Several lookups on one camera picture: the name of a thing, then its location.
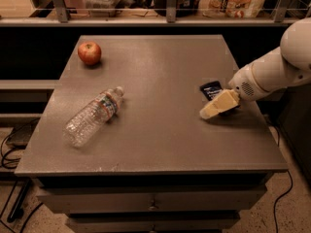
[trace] table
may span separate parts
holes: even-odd
[[[86,67],[81,42],[102,48]],[[232,226],[285,172],[256,102],[203,120],[199,87],[237,70],[221,35],[81,36],[22,157],[16,175],[68,215],[75,232],[195,232]],[[104,89],[121,85],[117,116],[83,148],[62,128]]]

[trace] cable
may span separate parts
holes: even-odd
[[[26,219],[26,221],[24,222],[24,224],[22,225],[19,233],[22,233],[23,230],[25,229],[27,222],[31,219],[31,217],[34,215],[35,212],[38,211],[38,209],[43,205],[43,203],[40,203],[39,205],[36,206],[36,208],[30,213],[30,215],[28,216],[28,218]]]
[[[0,145],[0,154],[1,154],[1,157],[2,157],[0,168],[1,168],[1,167],[4,167],[4,168],[6,168],[6,169],[15,169],[15,168],[17,167],[17,165],[18,165],[18,163],[19,163],[19,161],[20,161],[20,158],[19,158],[19,157],[18,157],[18,158],[9,158],[8,156],[9,156],[11,153],[13,153],[13,152],[15,152],[15,151],[17,151],[17,150],[20,150],[20,149],[18,149],[18,148],[13,148],[13,149],[11,149],[11,150],[8,150],[6,153],[3,153],[3,145],[4,145],[4,143],[5,143],[11,136],[13,136],[14,134],[16,134],[19,130],[21,130],[21,129],[24,128],[25,126],[28,126],[28,125],[32,124],[32,123],[35,122],[36,120],[39,120],[39,119],[36,118],[36,119],[33,119],[33,120],[31,120],[31,121],[25,123],[25,124],[24,124],[23,126],[21,126],[20,128],[18,128],[18,129],[16,129],[16,130],[13,130],[9,135],[7,135],[7,136],[3,139],[3,141],[2,141],[2,143],[1,143],[1,145]]]
[[[17,183],[18,183],[18,181],[15,181],[15,183],[14,183],[12,189],[11,189],[11,192],[10,192],[10,194],[9,194],[9,197],[8,197],[6,203],[5,203],[5,205],[4,205],[4,207],[3,207],[2,211],[1,211],[1,214],[0,214],[0,222],[2,223],[2,225],[4,225],[7,229],[9,229],[9,230],[10,230],[11,232],[13,232],[13,233],[16,233],[16,232],[15,232],[12,228],[10,228],[7,224],[5,224],[5,223],[2,221],[1,217],[2,217],[2,215],[4,214],[6,208],[7,208],[8,204],[9,204],[9,201],[10,201],[12,195],[13,195],[13,192],[14,192],[15,188],[17,187]]]
[[[280,147],[280,138],[281,138],[281,134],[280,134],[280,130],[278,129],[278,127],[273,124],[270,120],[266,119],[266,122],[271,125],[277,132],[277,145],[278,147]],[[289,189],[287,191],[285,191],[283,194],[281,194],[275,201],[274,201],[274,205],[273,205],[273,216],[274,216],[274,222],[275,222],[275,232],[278,233],[279,232],[279,226],[278,226],[278,220],[276,218],[276,205],[279,202],[279,200],[281,198],[283,198],[285,195],[287,195],[293,188],[294,186],[294,182],[293,182],[293,177],[290,173],[290,171],[287,171],[287,173],[290,176],[290,180],[291,180],[291,185],[289,187]]]
[[[0,222],[2,223],[3,226],[5,226],[8,230],[10,230],[12,233],[16,233],[12,228],[10,228],[7,224],[5,224],[1,219]]]
[[[276,233],[279,232],[278,221],[277,221],[277,218],[276,218],[276,204],[278,203],[278,201],[279,201],[281,198],[283,198],[286,194],[288,194],[288,193],[292,190],[293,185],[294,185],[294,183],[293,183],[293,178],[292,178],[292,175],[291,175],[290,171],[288,171],[288,174],[289,174],[290,179],[291,179],[291,186],[290,186],[290,188],[289,188],[286,192],[284,192],[283,194],[281,194],[281,195],[274,201],[273,215],[274,215],[275,232],[276,232]]]

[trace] floor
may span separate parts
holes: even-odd
[[[287,160],[290,173],[293,178],[293,188],[288,194],[278,200],[276,204],[276,218],[278,232],[280,233],[309,233],[311,232],[311,188],[304,179],[299,166],[297,165],[293,154],[287,146],[286,139],[279,136],[276,128],[269,126],[276,143],[279,142],[280,151]],[[10,128],[0,128],[0,140],[8,135]],[[31,212],[40,204],[36,198],[37,186],[31,185],[22,204],[24,214],[21,218],[9,223],[7,217],[16,201],[17,195],[21,189],[22,183],[17,183],[5,210],[6,201],[15,182],[0,181],[0,223],[1,233],[73,233],[65,226],[66,216],[53,214],[45,205],[42,205],[27,221]],[[241,219],[230,229],[223,230],[223,233],[272,233],[276,232],[276,223],[274,220],[274,203],[280,195],[285,193],[291,187],[291,179],[288,173],[275,174],[267,183],[267,192],[260,198],[251,210],[241,211]]]

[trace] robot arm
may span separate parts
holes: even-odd
[[[306,83],[311,83],[311,18],[291,25],[280,47],[241,68],[228,84],[241,99],[255,101]]]

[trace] red apple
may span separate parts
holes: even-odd
[[[84,64],[92,66],[99,62],[101,58],[101,48],[95,42],[89,41],[78,46],[78,56]]]

